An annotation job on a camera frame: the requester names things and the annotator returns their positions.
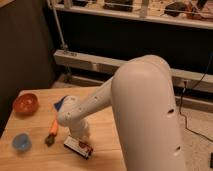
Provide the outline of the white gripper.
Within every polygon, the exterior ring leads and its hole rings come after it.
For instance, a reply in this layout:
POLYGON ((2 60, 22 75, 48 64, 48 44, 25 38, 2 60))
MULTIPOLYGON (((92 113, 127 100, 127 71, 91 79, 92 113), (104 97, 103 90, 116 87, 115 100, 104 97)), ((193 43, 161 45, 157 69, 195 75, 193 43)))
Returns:
POLYGON ((81 120, 78 123, 71 125, 69 127, 70 135, 84 143, 89 142, 90 138, 90 127, 87 121, 81 120))

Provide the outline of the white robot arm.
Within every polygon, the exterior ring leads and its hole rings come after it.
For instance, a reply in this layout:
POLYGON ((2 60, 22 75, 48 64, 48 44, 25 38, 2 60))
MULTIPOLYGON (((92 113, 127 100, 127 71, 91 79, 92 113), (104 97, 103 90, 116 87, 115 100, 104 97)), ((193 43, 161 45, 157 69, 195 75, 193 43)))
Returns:
POLYGON ((66 97, 57 121, 80 137, 84 118, 108 106, 127 171, 187 171, 171 69, 163 58, 127 61, 87 98, 66 97))

